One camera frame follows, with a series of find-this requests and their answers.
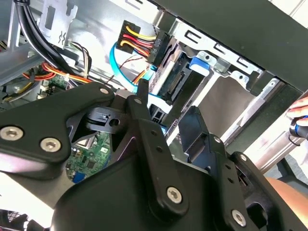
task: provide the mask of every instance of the metal tab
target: metal tab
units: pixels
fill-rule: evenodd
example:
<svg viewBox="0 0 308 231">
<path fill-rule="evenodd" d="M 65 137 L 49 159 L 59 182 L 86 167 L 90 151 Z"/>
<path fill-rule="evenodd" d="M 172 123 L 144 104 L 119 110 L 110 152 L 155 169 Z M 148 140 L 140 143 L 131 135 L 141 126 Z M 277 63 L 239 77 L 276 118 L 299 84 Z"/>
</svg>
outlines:
<svg viewBox="0 0 308 231">
<path fill-rule="evenodd" d="M 45 0 L 39 28 L 46 40 L 57 47 L 64 48 L 67 32 L 78 7 L 74 6 L 68 12 L 67 1 Z"/>
</svg>

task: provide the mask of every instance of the blue plastic tab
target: blue plastic tab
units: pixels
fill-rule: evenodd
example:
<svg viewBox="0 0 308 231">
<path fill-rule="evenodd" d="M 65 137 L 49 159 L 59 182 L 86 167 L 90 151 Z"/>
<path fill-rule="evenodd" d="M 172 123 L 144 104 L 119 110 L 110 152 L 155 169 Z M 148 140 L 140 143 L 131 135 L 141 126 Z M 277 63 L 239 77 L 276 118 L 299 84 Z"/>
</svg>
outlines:
<svg viewBox="0 0 308 231">
<path fill-rule="evenodd" d="M 189 68 L 206 77 L 210 74 L 211 66 L 208 63 L 202 61 L 201 59 L 198 59 L 197 57 L 193 57 L 189 65 Z"/>
</svg>

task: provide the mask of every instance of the hole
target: hole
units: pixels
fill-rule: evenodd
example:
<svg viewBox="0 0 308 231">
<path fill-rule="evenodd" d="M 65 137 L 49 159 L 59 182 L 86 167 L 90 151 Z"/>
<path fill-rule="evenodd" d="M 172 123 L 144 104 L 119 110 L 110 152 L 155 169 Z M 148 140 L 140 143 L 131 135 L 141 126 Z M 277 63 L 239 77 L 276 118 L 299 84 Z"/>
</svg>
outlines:
<svg viewBox="0 0 308 231">
<path fill-rule="evenodd" d="M 205 170 L 208 171 L 209 174 L 211 174 L 211 166 L 207 166 Z"/>
<path fill-rule="evenodd" d="M 162 153 L 163 152 L 163 149 L 161 147 L 156 147 L 156 150 L 159 152 L 159 153 Z"/>
<path fill-rule="evenodd" d="M 71 11 L 72 11 L 72 9 L 74 8 L 75 5 L 68 2 L 66 6 L 67 6 L 66 15 L 70 16 Z"/>
<path fill-rule="evenodd" d="M 56 12 L 56 9 L 53 8 L 52 6 L 49 6 L 48 7 L 48 10 L 47 10 L 47 17 L 46 17 L 46 23 L 45 23 L 45 27 L 48 29 L 48 30 L 51 30 L 52 28 L 52 23 L 53 23 L 53 18 L 54 18 L 54 14 Z"/>
<path fill-rule="evenodd" d="M 263 227 L 266 226 L 268 215 L 263 209 L 263 207 L 258 203 L 253 203 L 247 208 L 247 212 L 251 220 L 260 230 L 264 230 Z"/>
<path fill-rule="evenodd" d="M 230 183 L 234 184 L 234 181 L 231 178 L 228 178 L 228 181 L 230 181 Z"/>
<path fill-rule="evenodd" d="M 118 126 L 119 124 L 120 124 L 120 120 L 118 120 L 118 119 L 112 119 L 112 120 L 110 120 L 110 122 L 109 122 L 109 125 L 110 125 L 111 127 Z"/>
</svg>

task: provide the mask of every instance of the metal bracket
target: metal bracket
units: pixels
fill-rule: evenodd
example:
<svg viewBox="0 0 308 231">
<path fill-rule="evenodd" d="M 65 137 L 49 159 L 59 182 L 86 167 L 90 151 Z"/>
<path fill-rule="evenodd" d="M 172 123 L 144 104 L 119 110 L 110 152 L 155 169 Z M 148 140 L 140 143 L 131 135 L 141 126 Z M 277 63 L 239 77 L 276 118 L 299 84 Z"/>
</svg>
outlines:
<svg viewBox="0 0 308 231">
<path fill-rule="evenodd" d="M 210 37 L 192 28 L 180 19 L 176 19 L 173 28 L 170 30 L 170 34 L 173 35 L 177 40 L 195 50 L 210 51 L 211 53 L 226 60 L 227 62 L 231 63 L 249 75 L 254 71 L 258 72 L 259 74 L 262 74 L 263 72 L 263 70 L 257 66 L 230 51 Z"/>
<path fill-rule="evenodd" d="M 39 55 L 28 58 L 29 44 L 19 46 L 20 26 L 15 3 L 11 6 L 8 49 L 0 53 L 0 85 L 11 81 L 43 61 Z"/>
<path fill-rule="evenodd" d="M 67 0 L 44 0 L 39 28 L 48 42 L 64 49 L 69 26 L 77 10 L 78 7 L 74 6 L 68 12 Z"/>
</svg>

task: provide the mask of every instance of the black plastic bracket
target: black plastic bracket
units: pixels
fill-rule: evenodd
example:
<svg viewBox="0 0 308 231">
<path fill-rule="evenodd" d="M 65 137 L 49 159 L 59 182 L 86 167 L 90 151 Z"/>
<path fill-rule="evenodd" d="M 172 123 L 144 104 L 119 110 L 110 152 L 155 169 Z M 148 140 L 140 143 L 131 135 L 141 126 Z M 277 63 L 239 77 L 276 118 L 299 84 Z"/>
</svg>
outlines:
<svg viewBox="0 0 308 231">
<path fill-rule="evenodd" d="M 263 225 L 267 230 L 307 230 L 247 156 L 234 152 L 230 160 L 240 171 L 245 204 L 248 211 L 252 211 L 254 217 L 258 218 L 255 223 L 259 228 Z"/>
<path fill-rule="evenodd" d="M 82 117 L 92 108 L 110 105 L 114 97 L 106 86 L 90 83 L 2 112 L 0 129 L 14 126 L 23 134 L 15 141 L 0 138 L 0 170 L 36 179 L 59 176 Z M 57 139 L 61 148 L 44 151 L 40 143 L 45 138 Z"/>
<path fill-rule="evenodd" d="M 213 208 L 216 226 L 222 230 L 257 231 L 248 216 L 235 165 L 227 158 L 223 142 L 208 132 L 197 107 L 193 106 L 187 111 L 179 123 L 179 129 L 183 150 L 189 155 L 188 162 L 206 169 L 213 177 L 211 191 L 218 205 Z M 243 226 L 233 218 L 232 212 L 235 211 L 244 217 Z"/>
</svg>

